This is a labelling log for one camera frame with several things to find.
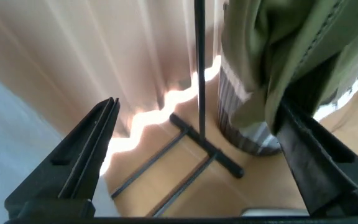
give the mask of green fabric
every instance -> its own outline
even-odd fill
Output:
[[[232,125],[266,120],[274,133],[285,90],[312,115],[358,75],[352,69],[358,63],[358,0],[231,0],[222,49],[245,91],[253,93],[232,115]]]

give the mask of floor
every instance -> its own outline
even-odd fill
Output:
[[[304,208],[300,193],[282,154],[254,157],[230,145],[216,124],[218,79],[206,87],[207,138],[245,169],[236,179],[213,162],[166,210],[165,217],[238,216],[246,208]],[[175,110],[186,122],[198,126],[196,98]],[[343,109],[323,125],[358,153],[358,93]],[[122,184],[143,162],[170,142],[179,130],[169,122],[147,126],[140,144],[129,152],[112,156],[105,174],[110,192]],[[114,201],[124,217],[149,215],[156,205],[177,186],[204,158],[206,153],[188,137],[159,159],[149,170],[123,191]]]

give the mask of black object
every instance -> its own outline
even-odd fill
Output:
[[[110,98],[85,116],[8,196],[5,208],[10,220],[7,223],[358,223],[358,156],[286,96],[277,114],[277,137],[311,217],[94,218],[91,199],[118,111],[118,100]],[[208,157],[183,185],[152,211],[153,215],[160,215],[214,159],[236,177],[243,172],[179,117],[172,114],[170,121],[181,129],[181,134],[160,151],[156,159],[142,166],[139,175],[185,134],[196,141]]]
[[[161,158],[169,149],[171,149],[184,135],[188,135],[192,140],[202,147],[207,153],[209,159],[202,163],[202,166],[194,172],[187,180],[184,180],[172,193],[165,197],[150,213],[151,216],[162,215],[168,206],[207,168],[207,166],[216,159],[224,166],[234,177],[241,178],[244,175],[242,167],[233,162],[223,152],[214,147],[205,138],[205,5],[204,0],[195,1],[195,28],[196,28],[196,51],[197,51],[197,71],[198,71],[198,121],[200,133],[186,124],[177,115],[171,114],[170,121],[178,128],[181,133],[172,142],[168,143],[160,152],[154,155],[149,161],[138,168],[120,187],[118,187],[111,198],[117,197],[126,187],[135,181],[147,168],[149,168],[157,159]]]

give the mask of metal rod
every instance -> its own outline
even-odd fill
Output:
[[[176,125],[181,130],[188,129],[187,135],[195,141],[200,147],[202,147],[208,155],[217,154],[216,160],[224,166],[234,177],[241,178],[244,175],[244,170],[241,166],[237,165],[232,159],[227,157],[220,149],[212,145],[208,140],[200,140],[200,135],[197,131],[186,124],[177,115],[171,114],[169,120],[172,124]]]
[[[133,181],[135,181],[140,175],[142,175],[151,165],[160,159],[166,152],[168,152],[179,140],[186,136],[188,129],[181,130],[181,133],[177,135],[170,143],[168,143],[161,151],[152,156],[147,162],[140,166],[125,182],[111,194],[111,198],[117,197],[122,191],[124,191]]]
[[[215,160],[216,154],[212,156],[205,157],[203,161],[199,164],[199,166],[195,169],[195,171],[191,174],[191,176],[182,183],[178,185],[177,188],[171,191],[168,196],[166,196],[160,204],[153,209],[149,215],[153,217],[161,216],[166,209],[182,194],[188,186]]]
[[[205,139],[205,2],[194,1],[195,31],[196,31],[196,57],[198,74],[198,126],[200,139]]]

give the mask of bright light strip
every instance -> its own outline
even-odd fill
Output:
[[[212,80],[221,68],[221,56],[217,55],[213,61],[212,67],[205,70],[205,81]],[[103,175],[110,166],[111,157],[116,152],[131,151],[138,145],[143,129],[147,125],[162,124],[169,119],[169,116],[175,110],[179,103],[194,98],[198,93],[198,74],[194,72],[191,76],[191,86],[183,91],[171,90],[165,94],[165,106],[162,110],[153,110],[145,113],[138,113],[132,120],[131,136],[129,138],[111,138],[106,153],[106,158],[100,168],[100,175]]]

